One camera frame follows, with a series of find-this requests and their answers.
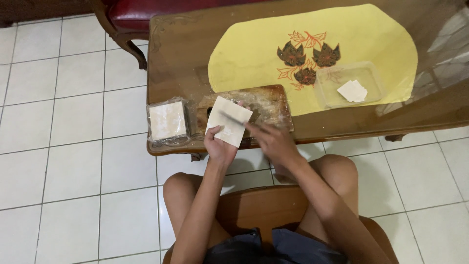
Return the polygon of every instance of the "yellow placemat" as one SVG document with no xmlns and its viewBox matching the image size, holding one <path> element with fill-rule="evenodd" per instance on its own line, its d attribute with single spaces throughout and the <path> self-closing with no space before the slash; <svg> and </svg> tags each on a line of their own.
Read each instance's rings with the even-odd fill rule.
<svg viewBox="0 0 469 264">
<path fill-rule="evenodd" d="M 210 56 L 208 75 L 217 93 L 282 84 L 291 114 L 299 116 L 324 110 L 313 91 L 313 71 L 360 61 L 375 64 L 388 92 L 364 105 L 409 99 L 417 68 L 415 44 L 372 4 L 236 23 Z"/>
</svg>

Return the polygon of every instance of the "tiled floor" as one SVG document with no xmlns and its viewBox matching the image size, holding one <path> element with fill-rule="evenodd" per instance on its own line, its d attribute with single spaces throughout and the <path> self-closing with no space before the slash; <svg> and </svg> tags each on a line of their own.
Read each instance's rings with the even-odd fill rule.
<svg viewBox="0 0 469 264">
<path fill-rule="evenodd" d="M 94 16 L 0 29 L 0 263 L 162 259 L 174 242 L 162 184 L 203 174 L 207 157 L 147 154 L 145 78 Z M 469 127 L 298 148 L 351 156 L 360 214 L 402 264 L 467 263 Z M 273 184 L 262 152 L 241 150 L 222 192 Z"/>
</svg>

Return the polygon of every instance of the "wooden table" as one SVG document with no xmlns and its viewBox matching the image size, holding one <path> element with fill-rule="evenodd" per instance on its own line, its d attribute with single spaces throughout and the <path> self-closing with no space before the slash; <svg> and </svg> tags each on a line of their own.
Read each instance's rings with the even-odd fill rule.
<svg viewBox="0 0 469 264">
<path fill-rule="evenodd" d="M 295 142 L 382 135 L 396 139 L 411 132 L 469 125 L 469 55 L 464 55 L 469 53 L 469 22 L 460 19 L 454 24 L 457 13 L 466 7 L 462 0 L 278 0 L 156 16 L 150 22 L 147 103 L 181 96 L 189 100 L 190 108 L 213 93 L 207 75 L 210 55 L 234 23 L 364 3 L 379 7 L 412 36 L 419 60 L 412 97 L 402 103 L 295 116 Z M 454 32 L 439 36 L 445 25 Z M 446 43 L 430 49 L 435 40 Z M 197 120 L 189 118 L 194 131 Z M 205 152 L 202 140 L 203 135 L 195 133 L 185 144 L 148 142 L 147 149 L 152 155 Z M 258 148 L 258 144 L 245 139 L 240 148 Z"/>
</svg>

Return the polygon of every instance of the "dark blue shorts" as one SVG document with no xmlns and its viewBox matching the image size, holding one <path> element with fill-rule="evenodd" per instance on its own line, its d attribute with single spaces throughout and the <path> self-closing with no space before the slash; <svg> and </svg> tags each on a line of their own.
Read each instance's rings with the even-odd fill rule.
<svg viewBox="0 0 469 264">
<path fill-rule="evenodd" d="M 275 254 L 266 256 L 256 229 L 213 246 L 204 264 L 346 264 L 347 257 L 312 238 L 288 229 L 272 230 Z"/>
</svg>

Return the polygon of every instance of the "clear plastic container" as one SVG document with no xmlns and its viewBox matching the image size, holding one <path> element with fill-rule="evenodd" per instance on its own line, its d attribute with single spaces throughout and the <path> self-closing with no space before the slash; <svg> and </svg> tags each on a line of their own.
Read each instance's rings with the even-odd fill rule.
<svg viewBox="0 0 469 264">
<path fill-rule="evenodd" d="M 365 101 L 349 102 L 337 91 L 346 82 L 354 80 L 368 91 Z M 355 62 L 317 70 L 314 92 L 319 106 L 324 109 L 379 101 L 386 96 L 383 81 L 372 62 Z"/>
</svg>

